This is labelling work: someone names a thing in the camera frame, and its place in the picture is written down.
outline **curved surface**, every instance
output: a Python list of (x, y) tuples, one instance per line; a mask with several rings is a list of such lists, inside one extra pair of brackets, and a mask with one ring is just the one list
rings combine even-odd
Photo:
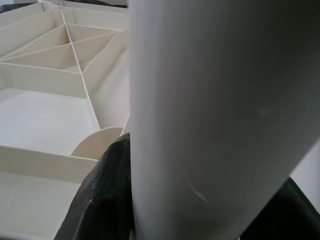
[(98, 160), (120, 136), (122, 129), (122, 127), (107, 127), (93, 133), (78, 144), (71, 156)]

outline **wall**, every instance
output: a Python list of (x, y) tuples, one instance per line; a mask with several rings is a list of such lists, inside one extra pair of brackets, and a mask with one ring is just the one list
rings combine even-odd
[(320, 140), (305, 155), (291, 177), (320, 213)]

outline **white tube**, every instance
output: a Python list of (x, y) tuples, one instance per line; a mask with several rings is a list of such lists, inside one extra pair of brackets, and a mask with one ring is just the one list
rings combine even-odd
[(130, 8), (137, 240), (234, 240), (320, 135), (318, 9), (281, 0)]

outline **white cylinder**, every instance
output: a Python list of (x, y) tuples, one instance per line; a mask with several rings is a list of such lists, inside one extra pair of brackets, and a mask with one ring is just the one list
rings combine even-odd
[(137, 240), (234, 240), (320, 135), (318, 8), (132, 0)]

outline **white tray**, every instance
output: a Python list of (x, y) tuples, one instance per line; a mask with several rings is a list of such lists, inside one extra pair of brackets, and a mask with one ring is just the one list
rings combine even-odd
[(128, 10), (39, 2), (0, 14), (0, 239), (52, 239), (129, 125)]

